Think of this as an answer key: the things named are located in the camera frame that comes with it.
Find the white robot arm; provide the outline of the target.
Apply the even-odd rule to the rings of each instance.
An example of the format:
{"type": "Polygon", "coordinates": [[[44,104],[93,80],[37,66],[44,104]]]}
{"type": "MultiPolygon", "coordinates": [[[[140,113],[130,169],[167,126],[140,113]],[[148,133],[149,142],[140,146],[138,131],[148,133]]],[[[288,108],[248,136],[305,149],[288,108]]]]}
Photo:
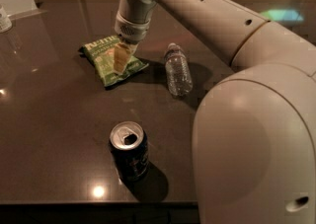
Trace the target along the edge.
{"type": "Polygon", "coordinates": [[[315,47],[230,0],[120,0],[140,42],[160,4],[233,75],[198,106],[192,153],[201,224],[316,224],[315,47]]]}

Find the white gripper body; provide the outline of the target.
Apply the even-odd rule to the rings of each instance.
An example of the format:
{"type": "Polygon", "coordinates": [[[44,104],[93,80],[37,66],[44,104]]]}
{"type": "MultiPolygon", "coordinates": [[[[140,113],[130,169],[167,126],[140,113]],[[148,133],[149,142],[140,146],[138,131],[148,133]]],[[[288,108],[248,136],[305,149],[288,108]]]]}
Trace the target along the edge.
{"type": "Polygon", "coordinates": [[[149,30],[149,23],[137,24],[125,19],[120,13],[116,15],[115,32],[124,42],[138,44],[144,40],[149,30]]]}

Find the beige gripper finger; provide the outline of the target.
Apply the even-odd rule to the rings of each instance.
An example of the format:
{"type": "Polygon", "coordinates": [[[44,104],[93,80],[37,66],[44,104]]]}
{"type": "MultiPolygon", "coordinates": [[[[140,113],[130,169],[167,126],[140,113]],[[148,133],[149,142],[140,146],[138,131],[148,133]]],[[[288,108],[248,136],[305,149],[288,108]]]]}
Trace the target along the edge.
{"type": "Polygon", "coordinates": [[[137,44],[128,43],[126,45],[126,52],[127,52],[126,64],[128,64],[128,62],[130,61],[131,57],[135,54],[136,50],[137,50],[137,44]]]}
{"type": "Polygon", "coordinates": [[[114,48],[114,70],[118,74],[122,74],[128,62],[128,51],[126,46],[119,42],[114,48]]]}

